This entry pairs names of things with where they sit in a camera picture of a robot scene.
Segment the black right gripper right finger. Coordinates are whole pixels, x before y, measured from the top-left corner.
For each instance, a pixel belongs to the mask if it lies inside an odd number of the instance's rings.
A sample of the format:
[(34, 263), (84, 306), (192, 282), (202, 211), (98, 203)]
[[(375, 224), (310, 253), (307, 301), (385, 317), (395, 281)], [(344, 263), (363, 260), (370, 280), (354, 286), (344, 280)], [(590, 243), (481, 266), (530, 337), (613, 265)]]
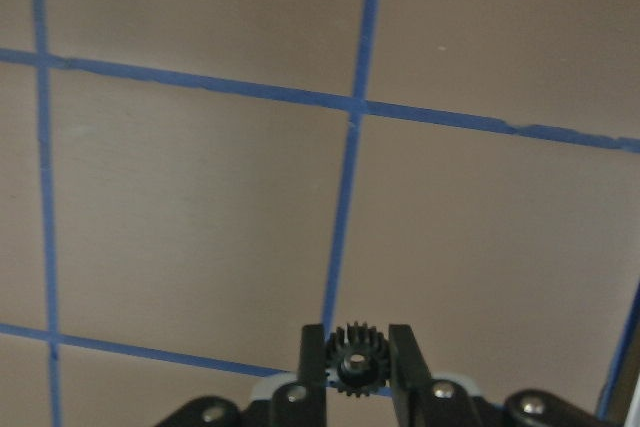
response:
[(390, 388), (399, 426), (479, 426), (467, 391), (448, 379), (434, 378), (412, 328), (389, 325)]

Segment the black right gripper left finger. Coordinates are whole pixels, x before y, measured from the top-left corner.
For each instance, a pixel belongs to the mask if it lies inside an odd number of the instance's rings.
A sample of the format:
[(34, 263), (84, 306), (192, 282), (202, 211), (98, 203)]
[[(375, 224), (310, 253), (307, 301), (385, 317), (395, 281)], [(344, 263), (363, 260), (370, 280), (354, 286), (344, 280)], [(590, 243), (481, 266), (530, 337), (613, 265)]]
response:
[(271, 398), (270, 426), (327, 425), (326, 356), (322, 324), (301, 330), (296, 378), (278, 387)]

